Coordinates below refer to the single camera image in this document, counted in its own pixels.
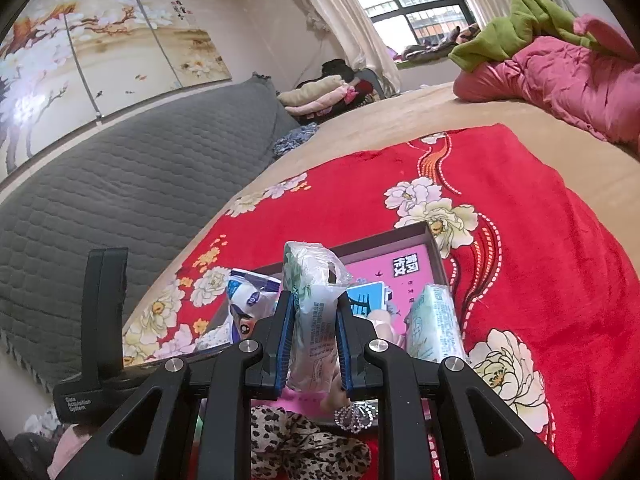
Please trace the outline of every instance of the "green blanket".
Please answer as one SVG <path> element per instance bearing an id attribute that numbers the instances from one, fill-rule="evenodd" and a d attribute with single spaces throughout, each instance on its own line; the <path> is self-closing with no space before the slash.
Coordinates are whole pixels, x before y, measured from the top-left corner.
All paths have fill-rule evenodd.
<path id="1" fill-rule="evenodd" d="M 511 15 L 495 18 L 475 38 L 460 44 L 449 57 L 471 72 L 483 61 L 505 61 L 535 36 L 555 36 L 591 50 L 606 52 L 591 34 L 574 34 L 574 16 L 551 0 L 511 0 Z"/>

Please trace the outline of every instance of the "blue cloth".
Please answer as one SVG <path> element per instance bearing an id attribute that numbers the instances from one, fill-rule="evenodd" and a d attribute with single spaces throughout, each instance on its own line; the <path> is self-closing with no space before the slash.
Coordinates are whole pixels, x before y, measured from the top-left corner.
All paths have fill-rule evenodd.
<path id="1" fill-rule="evenodd" d="M 318 131 L 318 125 L 316 123 L 309 123 L 306 126 L 299 126 L 294 128 L 290 132 L 284 135 L 284 137 L 276 140 L 273 145 L 273 155 L 276 158 L 280 158 L 285 153 L 302 146 Z"/>

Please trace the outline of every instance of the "triangular cutout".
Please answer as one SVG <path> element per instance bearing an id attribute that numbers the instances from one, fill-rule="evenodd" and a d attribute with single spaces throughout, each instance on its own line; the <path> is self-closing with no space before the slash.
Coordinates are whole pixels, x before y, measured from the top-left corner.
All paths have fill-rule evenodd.
<path id="1" fill-rule="evenodd" d="M 488 456 L 496 456 L 508 450 L 520 447 L 522 438 L 504 417 L 476 389 L 466 391 L 471 410 L 474 412 L 476 424 L 484 451 Z"/>
<path id="2" fill-rule="evenodd" d="M 162 391 L 151 390 L 133 412 L 111 433 L 108 444 L 133 455 L 141 455 L 160 404 Z"/>

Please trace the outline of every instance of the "gray quilted cover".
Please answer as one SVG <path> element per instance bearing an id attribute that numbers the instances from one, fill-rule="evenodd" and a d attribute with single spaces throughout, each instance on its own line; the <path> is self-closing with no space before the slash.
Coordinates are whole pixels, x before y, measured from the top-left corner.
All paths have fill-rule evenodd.
<path id="1" fill-rule="evenodd" d="M 298 126 L 270 81 L 178 99 L 96 134 L 0 204 L 0 334 L 47 389 L 80 370 L 89 250 L 128 247 L 125 319 Z"/>

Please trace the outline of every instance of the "metal pivot bolt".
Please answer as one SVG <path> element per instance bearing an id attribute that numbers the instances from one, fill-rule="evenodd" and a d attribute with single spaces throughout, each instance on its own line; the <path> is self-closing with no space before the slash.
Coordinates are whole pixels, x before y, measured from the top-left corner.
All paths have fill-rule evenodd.
<path id="1" fill-rule="evenodd" d="M 172 357 L 164 363 L 164 369 L 169 372 L 177 372 L 178 370 L 181 370 L 183 366 L 184 361 L 182 359 L 178 359 L 177 357 Z"/>
<path id="2" fill-rule="evenodd" d="M 389 343 L 387 343 L 384 339 L 374 339 L 369 342 L 369 348 L 374 352 L 384 352 L 387 348 L 389 348 Z"/>
<path id="3" fill-rule="evenodd" d="M 253 339 L 245 339 L 239 345 L 242 352 L 246 352 L 250 354 L 251 352 L 255 352 L 258 349 L 258 342 Z"/>
<path id="4" fill-rule="evenodd" d="M 465 367 L 465 362 L 459 357 L 447 357 L 444 359 L 444 365 L 452 372 L 459 372 Z"/>

